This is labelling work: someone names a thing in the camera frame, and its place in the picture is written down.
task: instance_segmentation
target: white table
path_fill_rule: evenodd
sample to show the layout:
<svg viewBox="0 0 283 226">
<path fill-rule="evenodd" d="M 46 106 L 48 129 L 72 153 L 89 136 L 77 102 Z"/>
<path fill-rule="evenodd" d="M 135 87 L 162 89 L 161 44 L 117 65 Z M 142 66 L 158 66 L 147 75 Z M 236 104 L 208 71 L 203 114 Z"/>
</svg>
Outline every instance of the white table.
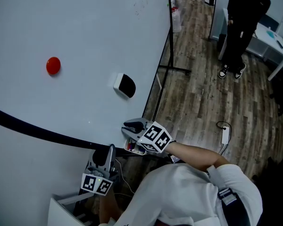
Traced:
<svg viewBox="0 0 283 226">
<path fill-rule="evenodd" d="M 228 13 L 227 13 L 227 9 L 224 8 L 223 9 L 223 14 L 225 16 L 225 22 L 227 24 L 228 21 Z M 255 31 L 256 36 L 254 36 L 255 38 L 257 38 L 258 40 L 264 42 L 266 45 L 268 45 L 269 47 L 271 47 L 272 49 L 276 50 L 278 53 L 280 53 L 281 55 L 283 55 L 283 48 L 280 48 L 279 44 L 277 43 L 277 40 L 281 43 L 281 45 L 283 46 L 283 38 L 278 35 L 277 33 L 271 31 L 274 34 L 274 38 L 270 37 L 267 34 L 267 31 L 271 31 L 270 29 L 266 28 L 265 26 L 263 26 L 262 24 L 258 24 L 257 25 L 257 29 Z M 225 42 L 222 46 L 221 52 L 219 54 L 218 59 L 221 60 L 223 57 L 223 54 L 225 52 L 226 49 L 226 45 L 227 45 L 227 38 L 225 39 Z M 271 73 L 271 75 L 268 77 L 268 80 L 271 81 L 272 78 L 275 77 L 275 75 L 283 68 L 283 60 L 282 62 L 277 66 L 277 68 Z"/>
</svg>

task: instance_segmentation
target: black cable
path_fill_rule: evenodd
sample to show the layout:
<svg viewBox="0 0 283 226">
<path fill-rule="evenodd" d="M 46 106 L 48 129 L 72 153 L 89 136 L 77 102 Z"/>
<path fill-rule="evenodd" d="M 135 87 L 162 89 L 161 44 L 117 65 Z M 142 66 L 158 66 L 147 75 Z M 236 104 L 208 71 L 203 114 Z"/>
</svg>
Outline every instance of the black cable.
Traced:
<svg viewBox="0 0 283 226">
<path fill-rule="evenodd" d="M 230 123 L 228 123 L 228 122 L 226 122 L 226 121 L 218 121 L 217 123 L 216 123 L 216 126 L 219 128 L 219 129 L 224 129 L 223 127 L 221 127 L 221 126 L 218 126 L 218 123 L 226 123 L 226 124 L 228 124 L 229 126 L 230 126 L 230 139 L 228 140 L 228 143 L 226 144 L 226 146 L 225 146 L 225 149 L 221 152 L 221 154 L 220 155 L 222 155 L 224 152 L 225 152 L 225 150 L 227 149 L 227 146 L 229 145 L 229 143 L 230 143 L 230 141 L 231 141 L 231 139 L 232 139 L 232 126 L 231 126 L 231 124 Z"/>
</svg>

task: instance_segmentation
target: red ball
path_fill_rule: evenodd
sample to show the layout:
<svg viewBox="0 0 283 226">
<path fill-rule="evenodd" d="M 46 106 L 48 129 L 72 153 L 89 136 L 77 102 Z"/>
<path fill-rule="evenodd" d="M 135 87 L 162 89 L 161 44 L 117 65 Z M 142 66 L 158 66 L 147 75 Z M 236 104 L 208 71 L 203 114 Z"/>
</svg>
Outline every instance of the red ball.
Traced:
<svg viewBox="0 0 283 226">
<path fill-rule="evenodd" d="M 51 57 L 46 64 L 46 70 L 49 74 L 56 74 L 61 68 L 61 62 L 57 57 Z"/>
</svg>

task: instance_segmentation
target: person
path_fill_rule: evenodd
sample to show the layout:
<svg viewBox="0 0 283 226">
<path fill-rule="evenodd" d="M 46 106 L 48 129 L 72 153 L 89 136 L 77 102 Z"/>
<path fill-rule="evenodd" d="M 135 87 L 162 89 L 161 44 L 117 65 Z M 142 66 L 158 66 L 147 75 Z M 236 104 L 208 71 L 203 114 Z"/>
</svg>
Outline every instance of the person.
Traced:
<svg viewBox="0 0 283 226">
<path fill-rule="evenodd" d="M 226 76 L 229 68 L 234 72 L 236 79 L 241 77 L 246 68 L 241 55 L 269 6 L 270 0 L 229 0 L 227 46 L 223 56 L 223 67 L 219 72 L 221 79 Z"/>
<path fill-rule="evenodd" d="M 101 196 L 101 226 L 228 225 L 218 199 L 218 187 L 210 182 L 206 173 L 212 165 L 225 186 L 238 194 L 249 225 L 257 225 L 262 214 L 261 195 L 238 166 L 211 150 L 175 141 L 169 143 L 165 151 L 186 163 L 168 164 L 150 172 L 123 214 L 113 190 L 106 197 Z"/>
</svg>

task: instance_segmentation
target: white shirt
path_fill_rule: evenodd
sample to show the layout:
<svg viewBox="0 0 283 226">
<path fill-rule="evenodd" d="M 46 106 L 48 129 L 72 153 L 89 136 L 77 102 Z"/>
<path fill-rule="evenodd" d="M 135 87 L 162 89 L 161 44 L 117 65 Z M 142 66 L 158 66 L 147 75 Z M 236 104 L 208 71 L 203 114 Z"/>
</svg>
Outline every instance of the white shirt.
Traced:
<svg viewBox="0 0 283 226">
<path fill-rule="evenodd" d="M 236 165 L 217 170 L 225 185 L 239 195 L 250 225 L 257 225 L 262 214 L 257 187 Z M 115 226 L 153 226 L 157 219 L 170 226 L 226 226 L 217 193 L 206 173 L 185 163 L 166 165 L 145 177 Z"/>
</svg>

